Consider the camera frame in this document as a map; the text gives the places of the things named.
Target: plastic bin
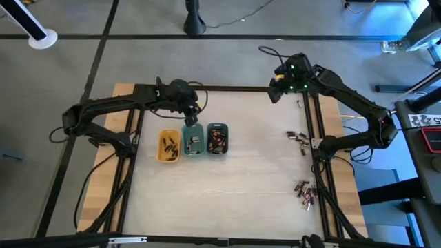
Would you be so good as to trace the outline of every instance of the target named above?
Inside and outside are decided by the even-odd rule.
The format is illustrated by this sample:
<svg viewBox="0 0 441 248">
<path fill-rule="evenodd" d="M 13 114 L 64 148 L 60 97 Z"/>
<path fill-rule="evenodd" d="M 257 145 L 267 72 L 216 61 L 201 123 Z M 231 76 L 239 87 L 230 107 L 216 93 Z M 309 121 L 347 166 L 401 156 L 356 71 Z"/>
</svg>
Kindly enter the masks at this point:
<svg viewBox="0 0 441 248">
<path fill-rule="evenodd" d="M 191 127 L 187 127 L 184 125 L 182 127 L 182 136 L 183 136 L 183 149 L 185 155 L 195 157 L 195 156 L 200 156 L 204 153 L 205 137 L 204 137 L 204 129 L 201 124 L 196 123 Z M 199 136 L 199 142 L 189 144 L 191 137 L 197 137 L 197 136 Z"/>
<path fill-rule="evenodd" d="M 216 153 L 214 149 L 210 150 L 209 144 L 211 143 L 211 140 L 213 139 L 213 137 L 211 135 L 212 130 L 222 130 L 222 132 L 225 135 L 225 140 L 224 140 L 225 148 L 224 148 L 223 152 L 221 152 L 221 153 Z M 208 126 L 207 126 L 207 153 L 219 155 L 219 154 L 226 154 L 227 151 L 228 151 L 228 126 L 224 123 L 210 123 L 210 124 L 208 124 Z"/>
<path fill-rule="evenodd" d="M 174 160 L 170 160 L 173 154 L 173 151 L 166 152 L 165 148 L 168 145 L 175 145 L 177 152 L 177 156 Z M 158 152 L 156 153 L 156 159 L 159 162 L 163 163 L 175 163 L 179 160 L 179 154 L 181 150 L 181 134 L 178 130 L 162 130 L 159 132 L 159 141 L 158 141 Z"/>
</svg>

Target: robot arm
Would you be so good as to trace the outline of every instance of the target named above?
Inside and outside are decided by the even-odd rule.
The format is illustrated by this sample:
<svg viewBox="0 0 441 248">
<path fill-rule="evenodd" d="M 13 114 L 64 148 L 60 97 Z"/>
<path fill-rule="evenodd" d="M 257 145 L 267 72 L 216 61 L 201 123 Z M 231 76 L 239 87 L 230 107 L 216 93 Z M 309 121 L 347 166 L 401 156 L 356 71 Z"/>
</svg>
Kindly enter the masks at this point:
<svg viewBox="0 0 441 248">
<path fill-rule="evenodd" d="M 131 109 L 153 112 L 161 109 L 184 113 L 185 124 L 192 126 L 198 121 L 196 115 L 201 111 L 197 100 L 198 95 L 187 82 L 176 79 L 164 85 L 156 78 L 155 86 L 145 85 L 130 95 L 87 100 L 73 105 L 63 113 L 63 130 L 69 136 L 86 135 L 96 143 L 109 143 L 118 157 L 127 158 L 134 154 L 129 134 L 115 133 L 93 123 L 96 116 Z"/>
<path fill-rule="evenodd" d="M 364 96 L 347 87 L 333 71 L 322 66 L 311 66 L 306 55 L 300 53 L 289 57 L 283 65 L 274 70 L 276 78 L 271 80 L 268 95 L 276 103 L 283 93 L 303 92 L 332 96 L 365 117 L 368 130 L 336 138 L 326 136 L 318 146 L 320 158 L 329 160 L 339 149 L 357 148 L 368 145 L 371 148 L 387 148 L 398 133 L 391 113 Z"/>
</svg>

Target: gray floor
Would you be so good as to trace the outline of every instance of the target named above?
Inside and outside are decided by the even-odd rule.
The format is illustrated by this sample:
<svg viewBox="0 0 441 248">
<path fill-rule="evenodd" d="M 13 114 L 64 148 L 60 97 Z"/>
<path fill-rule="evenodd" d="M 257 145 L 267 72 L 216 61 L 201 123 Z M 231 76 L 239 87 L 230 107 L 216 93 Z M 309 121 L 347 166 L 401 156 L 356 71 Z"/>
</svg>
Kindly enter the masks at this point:
<svg viewBox="0 0 441 248">
<path fill-rule="evenodd" d="M 201 2 L 201 14 L 207 24 L 215 25 L 252 12 L 264 2 L 206 0 Z M 100 34 L 111 5 L 111 0 L 41 0 L 30 11 L 60 34 Z M 351 6 L 358 9 L 365 4 Z M 184 20 L 183 1 L 120 0 L 111 33 L 183 34 Z M 412 23 L 409 9 L 402 3 L 379 3 L 362 14 L 352 14 L 342 9 L 340 0 L 275 0 L 245 22 L 207 33 L 403 35 Z M 18 33 L 22 31 L 13 23 L 0 20 L 0 34 Z M 98 41 L 58 41 L 53 48 L 36 51 L 24 40 L 0 40 L 0 144 L 27 156 L 23 162 L 0 160 L 0 239 L 32 235 L 63 148 L 49 143 L 47 136 L 61 125 L 61 113 L 78 102 L 97 45 Z M 164 82 L 182 78 L 207 85 L 264 86 L 278 59 L 259 52 L 259 45 L 269 45 L 282 54 L 304 52 L 312 63 L 334 70 L 349 87 L 388 107 L 396 95 L 375 93 L 373 85 L 412 85 L 433 71 L 426 50 L 388 55 L 381 53 L 378 43 L 108 41 L 91 98 L 109 96 L 117 82 L 153 83 L 156 76 Z M 353 113 L 343 105 L 340 110 Z M 366 128 L 360 120 L 346 124 Z M 95 152 L 86 138 L 77 140 L 48 235 L 74 233 L 74 204 Z M 397 169 L 400 179 L 415 175 L 401 134 L 389 149 L 376 151 L 369 166 Z"/>
</svg>

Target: sticker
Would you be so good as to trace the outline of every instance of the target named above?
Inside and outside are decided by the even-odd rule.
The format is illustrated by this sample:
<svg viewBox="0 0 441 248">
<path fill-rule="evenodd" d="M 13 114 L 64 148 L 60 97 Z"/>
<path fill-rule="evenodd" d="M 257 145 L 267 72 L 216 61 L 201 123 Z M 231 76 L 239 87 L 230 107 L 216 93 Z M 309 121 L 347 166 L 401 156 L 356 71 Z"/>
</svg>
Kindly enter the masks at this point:
<svg viewBox="0 0 441 248">
<path fill-rule="evenodd" d="M 426 127 L 441 125 L 441 115 L 439 114 L 408 114 L 412 127 Z"/>
</svg>

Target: red device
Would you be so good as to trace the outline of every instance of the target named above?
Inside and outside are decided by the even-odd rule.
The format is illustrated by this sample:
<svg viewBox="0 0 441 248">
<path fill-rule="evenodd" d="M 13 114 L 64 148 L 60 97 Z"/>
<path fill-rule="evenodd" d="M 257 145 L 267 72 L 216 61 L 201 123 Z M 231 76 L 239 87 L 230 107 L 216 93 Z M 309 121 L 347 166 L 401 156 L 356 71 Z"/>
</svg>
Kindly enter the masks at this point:
<svg viewBox="0 0 441 248">
<path fill-rule="evenodd" d="M 429 151 L 434 154 L 441 154 L 441 128 L 423 127 L 421 133 Z"/>
</svg>

